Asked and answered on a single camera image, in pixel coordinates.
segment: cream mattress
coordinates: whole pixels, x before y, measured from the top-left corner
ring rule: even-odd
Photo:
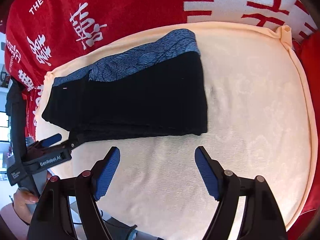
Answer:
[[[196,147],[203,145],[223,168],[238,176],[264,176],[290,228],[312,184],[318,141],[307,79],[291,50],[288,26],[276,32],[221,22],[165,26],[79,57],[47,73],[36,113],[37,140],[55,133],[68,138],[67,131],[41,118],[55,77],[178,28],[196,34],[204,69],[208,132],[86,143],[72,152],[70,162],[53,171],[61,178],[77,176],[117,146],[121,161],[98,207],[153,236],[202,239],[218,205],[207,193],[194,161]],[[244,200],[240,199],[229,239],[237,237]]]

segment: red and white fabric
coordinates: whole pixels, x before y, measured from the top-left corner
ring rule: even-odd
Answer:
[[[316,31],[299,0],[15,0],[6,25],[5,65],[29,91],[28,133],[35,137],[34,113],[47,71],[133,33],[201,21],[272,30],[286,24],[297,42]]]

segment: white wall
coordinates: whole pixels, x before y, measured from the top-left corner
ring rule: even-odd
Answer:
[[[7,102],[7,93],[0,92],[0,112],[5,112],[5,103]]]
[[[0,153],[1,152],[8,152],[9,151],[9,146],[10,146],[9,142],[0,142]]]
[[[13,196],[13,194],[17,191],[18,186],[14,185],[11,187],[9,181],[0,180],[0,209],[5,205],[11,203],[11,199],[9,195]]]
[[[5,43],[5,35],[3,33],[0,33],[0,42]],[[2,66],[4,64],[4,51],[0,50],[0,65]]]

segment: black pants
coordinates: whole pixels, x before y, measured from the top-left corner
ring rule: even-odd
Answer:
[[[187,52],[113,82],[53,87],[42,117],[84,141],[207,132],[200,57]]]

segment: screw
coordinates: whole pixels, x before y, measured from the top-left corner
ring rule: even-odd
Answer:
[[[58,176],[52,176],[52,177],[50,178],[50,181],[51,181],[51,182],[56,182],[58,179],[59,179]]]
[[[231,177],[233,175],[233,172],[229,170],[225,170],[224,174],[226,174],[228,177]]]
[[[262,176],[257,176],[257,181],[259,181],[259,182],[264,182],[264,177],[262,177]]]
[[[86,170],[86,171],[82,172],[82,176],[84,176],[84,177],[88,177],[90,175],[91,175],[91,171],[89,171],[89,170]]]

